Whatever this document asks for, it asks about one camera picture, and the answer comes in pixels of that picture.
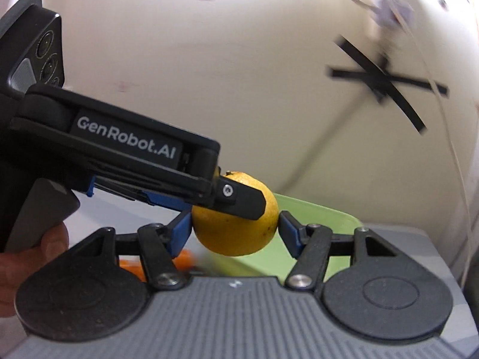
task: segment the orange object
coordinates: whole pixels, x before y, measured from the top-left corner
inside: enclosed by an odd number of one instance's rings
[[[195,258],[191,251],[182,250],[178,257],[173,259],[173,263],[179,271],[187,271],[195,266]],[[120,267],[135,274],[142,282],[146,282],[145,272],[139,261],[120,260]]]

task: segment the blue plastic part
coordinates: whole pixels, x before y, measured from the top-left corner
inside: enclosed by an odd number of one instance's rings
[[[191,211],[182,211],[167,227],[172,230],[172,237],[166,249],[172,258],[176,258],[191,235]]]
[[[143,193],[145,193],[145,195],[148,197],[148,200],[153,205],[162,206],[164,208],[179,212],[190,211],[192,207],[191,204],[187,204],[180,199],[166,196],[164,194],[152,193],[150,191],[144,191]]]
[[[90,186],[88,186],[88,190],[86,192],[86,195],[88,197],[93,197],[93,188],[95,187],[95,177],[92,177],[92,180],[90,182]]]
[[[298,228],[291,223],[284,213],[279,214],[278,232],[289,254],[298,259],[303,251],[304,245],[299,240]]]

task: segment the green plastic container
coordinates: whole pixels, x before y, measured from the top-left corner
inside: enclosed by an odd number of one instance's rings
[[[310,202],[276,194],[280,211],[289,211],[301,224],[325,225],[336,234],[352,235],[361,222],[349,214],[325,208]],[[276,233],[273,240],[261,251],[251,255],[229,258],[211,253],[215,270],[232,277],[276,276],[284,282],[295,263]],[[325,280],[338,271],[349,267],[348,256],[330,258]]]

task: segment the camera lens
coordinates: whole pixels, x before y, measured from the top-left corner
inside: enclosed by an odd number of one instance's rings
[[[53,72],[57,68],[57,55],[52,54],[46,60],[43,65],[42,72],[40,73],[40,82],[47,83],[48,80],[52,77]]]
[[[46,34],[42,36],[40,39],[40,42],[38,43],[37,46],[37,57],[38,58],[43,58],[48,50],[50,49],[50,46],[52,45],[53,42],[53,32],[48,31]]]

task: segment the metal bolt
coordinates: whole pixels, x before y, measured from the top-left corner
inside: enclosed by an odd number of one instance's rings
[[[157,283],[163,286],[174,286],[180,282],[180,277],[175,273],[162,273],[157,279]]]
[[[308,287],[313,283],[311,277],[304,274],[295,274],[288,278],[288,285],[291,287]]]
[[[224,185],[223,195],[225,197],[231,197],[233,195],[233,187],[231,185]]]

